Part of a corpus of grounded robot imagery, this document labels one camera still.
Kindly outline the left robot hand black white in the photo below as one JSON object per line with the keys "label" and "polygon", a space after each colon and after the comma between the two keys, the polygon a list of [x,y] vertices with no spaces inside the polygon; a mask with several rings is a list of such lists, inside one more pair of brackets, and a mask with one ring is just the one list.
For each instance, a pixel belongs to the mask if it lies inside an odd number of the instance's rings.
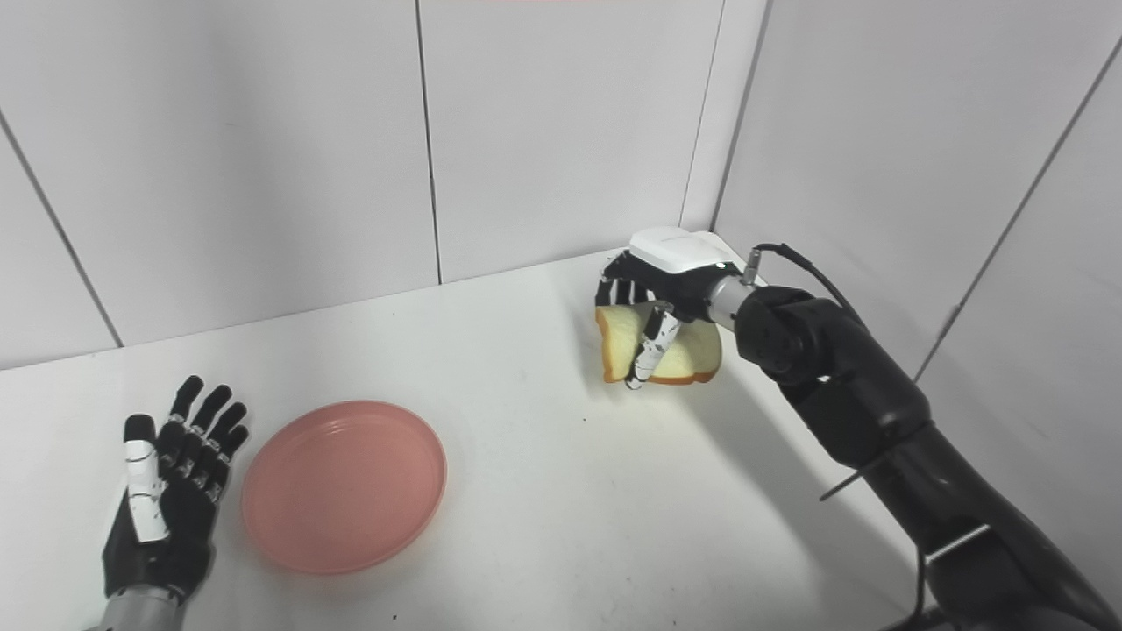
{"label": "left robot hand black white", "polygon": [[163,423],[125,419],[125,492],[102,550],[104,594],[151,587],[184,604],[204,582],[221,500],[247,441],[247,406],[229,385],[181,383]]}

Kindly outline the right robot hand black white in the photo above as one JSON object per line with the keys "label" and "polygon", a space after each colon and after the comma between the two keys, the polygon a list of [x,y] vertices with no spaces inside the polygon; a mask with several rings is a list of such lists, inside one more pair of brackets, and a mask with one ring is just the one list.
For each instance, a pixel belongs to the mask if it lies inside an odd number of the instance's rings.
{"label": "right robot hand black white", "polygon": [[641,230],[605,264],[594,295],[603,379],[637,390],[692,385],[721,367],[712,294],[741,268],[728,252],[679,227]]}

